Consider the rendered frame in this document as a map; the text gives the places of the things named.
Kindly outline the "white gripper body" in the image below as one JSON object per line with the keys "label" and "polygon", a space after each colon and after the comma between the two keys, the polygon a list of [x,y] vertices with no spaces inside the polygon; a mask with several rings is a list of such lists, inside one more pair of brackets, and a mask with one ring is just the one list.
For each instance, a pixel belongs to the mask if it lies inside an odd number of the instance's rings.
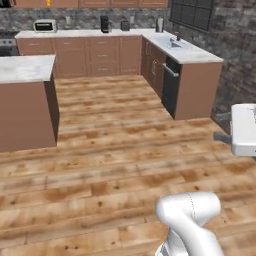
{"label": "white gripper body", "polygon": [[234,104],[231,107],[232,153],[256,157],[256,104]]}

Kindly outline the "brown island counter cabinet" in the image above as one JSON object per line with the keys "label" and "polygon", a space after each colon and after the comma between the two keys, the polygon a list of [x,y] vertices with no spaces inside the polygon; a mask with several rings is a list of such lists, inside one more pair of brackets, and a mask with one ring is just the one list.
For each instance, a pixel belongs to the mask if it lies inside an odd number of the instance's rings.
{"label": "brown island counter cabinet", "polygon": [[54,55],[0,57],[0,152],[55,147]]}

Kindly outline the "brown sink cupboard run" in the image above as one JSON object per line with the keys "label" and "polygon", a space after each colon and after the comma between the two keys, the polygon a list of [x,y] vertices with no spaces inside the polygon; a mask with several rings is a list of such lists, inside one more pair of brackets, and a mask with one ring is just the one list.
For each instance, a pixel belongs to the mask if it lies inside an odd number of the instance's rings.
{"label": "brown sink cupboard run", "polygon": [[167,57],[181,65],[175,120],[209,117],[223,66],[223,60],[198,47],[167,48],[160,40],[171,38],[142,37],[141,74],[162,97],[164,68]]}

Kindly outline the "black dishwasher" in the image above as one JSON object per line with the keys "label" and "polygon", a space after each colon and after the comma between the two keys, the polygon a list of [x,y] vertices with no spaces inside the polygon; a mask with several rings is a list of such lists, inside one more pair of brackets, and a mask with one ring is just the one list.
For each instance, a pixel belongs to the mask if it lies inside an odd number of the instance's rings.
{"label": "black dishwasher", "polygon": [[172,117],[175,117],[179,92],[181,65],[171,57],[167,57],[166,62],[163,64],[163,68],[164,77],[161,102],[168,111],[168,113]]}

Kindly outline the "steel sink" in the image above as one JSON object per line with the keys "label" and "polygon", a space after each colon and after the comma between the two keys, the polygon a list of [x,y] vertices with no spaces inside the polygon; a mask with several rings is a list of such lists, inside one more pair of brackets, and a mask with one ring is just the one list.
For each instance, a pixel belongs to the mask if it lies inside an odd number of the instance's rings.
{"label": "steel sink", "polygon": [[187,48],[187,45],[180,42],[180,41],[177,41],[177,40],[174,40],[172,38],[162,38],[160,40],[160,42],[167,48],[183,48],[183,49],[186,49]]}

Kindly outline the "dark framed window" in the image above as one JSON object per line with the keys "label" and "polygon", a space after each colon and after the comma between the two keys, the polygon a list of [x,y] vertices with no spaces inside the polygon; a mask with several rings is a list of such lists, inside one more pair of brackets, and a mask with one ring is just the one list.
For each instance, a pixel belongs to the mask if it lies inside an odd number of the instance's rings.
{"label": "dark framed window", "polygon": [[208,31],[214,0],[170,0],[170,20],[174,23]]}

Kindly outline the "black coffee machine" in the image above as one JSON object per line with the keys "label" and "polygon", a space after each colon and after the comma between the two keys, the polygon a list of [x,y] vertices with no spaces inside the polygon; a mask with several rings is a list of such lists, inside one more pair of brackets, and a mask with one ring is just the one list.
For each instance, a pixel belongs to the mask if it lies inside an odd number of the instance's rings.
{"label": "black coffee machine", "polygon": [[111,22],[106,15],[100,17],[100,28],[102,33],[109,33],[111,31]]}

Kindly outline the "brown base cupboard run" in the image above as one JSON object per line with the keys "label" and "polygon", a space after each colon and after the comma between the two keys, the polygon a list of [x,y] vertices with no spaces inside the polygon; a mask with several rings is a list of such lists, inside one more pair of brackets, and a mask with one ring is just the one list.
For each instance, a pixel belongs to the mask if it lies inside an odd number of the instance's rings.
{"label": "brown base cupboard run", "polygon": [[17,38],[21,55],[54,54],[56,78],[140,72],[140,36]]}

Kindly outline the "white toaster oven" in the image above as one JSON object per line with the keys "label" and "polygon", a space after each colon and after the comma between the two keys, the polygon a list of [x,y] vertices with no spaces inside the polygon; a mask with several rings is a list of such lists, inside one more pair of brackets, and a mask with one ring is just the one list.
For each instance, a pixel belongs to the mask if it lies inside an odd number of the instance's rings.
{"label": "white toaster oven", "polygon": [[39,19],[33,23],[33,28],[38,33],[55,33],[57,31],[57,22],[54,19]]}

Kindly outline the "steel stove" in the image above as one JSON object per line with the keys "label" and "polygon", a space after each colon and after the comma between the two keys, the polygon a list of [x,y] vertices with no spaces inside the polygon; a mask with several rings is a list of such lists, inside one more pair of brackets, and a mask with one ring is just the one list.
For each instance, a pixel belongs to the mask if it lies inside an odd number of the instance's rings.
{"label": "steel stove", "polygon": [[18,56],[18,46],[15,36],[17,31],[0,30],[0,57]]}

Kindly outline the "brown wall cupboard run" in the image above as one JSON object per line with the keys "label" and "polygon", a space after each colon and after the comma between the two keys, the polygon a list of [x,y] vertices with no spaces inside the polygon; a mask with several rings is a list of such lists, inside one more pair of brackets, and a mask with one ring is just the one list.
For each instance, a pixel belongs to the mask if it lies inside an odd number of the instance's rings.
{"label": "brown wall cupboard run", "polygon": [[[47,8],[45,0],[9,0],[12,7]],[[51,0],[52,8],[167,8],[168,0]]]}

